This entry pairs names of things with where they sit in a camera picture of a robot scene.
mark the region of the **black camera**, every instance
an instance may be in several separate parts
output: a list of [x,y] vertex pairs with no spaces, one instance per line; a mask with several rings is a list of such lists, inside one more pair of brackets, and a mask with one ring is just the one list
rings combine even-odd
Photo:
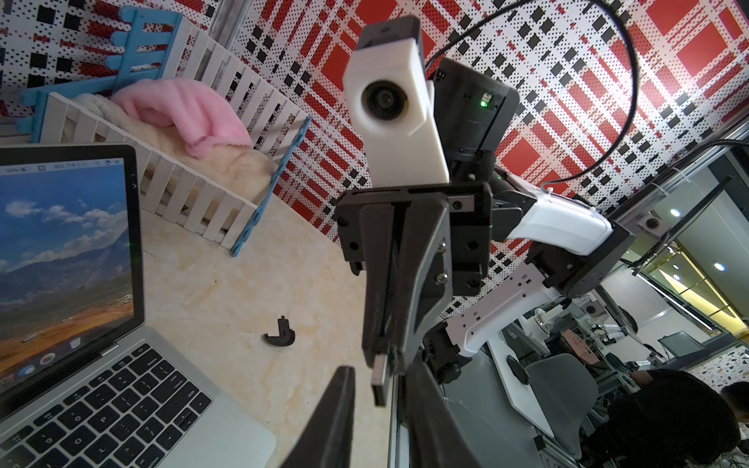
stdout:
[[398,117],[406,105],[406,93],[398,85],[388,81],[370,84],[364,90],[364,95],[369,112],[383,121]]

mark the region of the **computer monitor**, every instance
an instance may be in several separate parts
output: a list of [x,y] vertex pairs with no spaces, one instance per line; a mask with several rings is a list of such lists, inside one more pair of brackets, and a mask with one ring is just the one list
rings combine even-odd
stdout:
[[674,357],[683,357],[705,349],[702,343],[689,336],[686,332],[677,332],[664,336],[658,340]]

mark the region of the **white picket fence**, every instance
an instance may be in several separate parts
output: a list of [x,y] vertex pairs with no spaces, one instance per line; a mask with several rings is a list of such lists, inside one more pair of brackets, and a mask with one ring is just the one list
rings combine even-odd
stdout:
[[[187,62],[180,67],[184,56]],[[163,78],[175,76],[199,80],[226,97],[248,127],[255,147],[269,157],[273,155],[273,160],[283,157],[307,117],[239,58],[186,20],[180,22],[163,73]],[[66,122],[75,129],[74,142],[125,142],[135,147],[141,208],[222,247],[231,249],[258,209],[258,205],[54,92],[47,100],[40,143],[61,142]]]

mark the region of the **pink fabric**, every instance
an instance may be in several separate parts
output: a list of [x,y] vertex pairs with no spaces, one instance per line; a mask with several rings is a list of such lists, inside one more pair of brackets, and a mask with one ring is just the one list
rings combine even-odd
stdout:
[[198,159],[208,158],[214,145],[252,146],[229,103],[194,79],[141,79],[116,92],[112,101],[141,122],[177,127],[185,149]]

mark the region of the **white camera housing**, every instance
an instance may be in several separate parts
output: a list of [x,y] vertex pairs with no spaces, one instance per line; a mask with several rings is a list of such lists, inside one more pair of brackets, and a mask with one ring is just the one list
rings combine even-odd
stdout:
[[[362,136],[374,188],[449,182],[418,47],[408,38],[356,50],[343,75],[351,125]],[[406,96],[392,120],[375,117],[366,104],[367,87],[382,81]]]

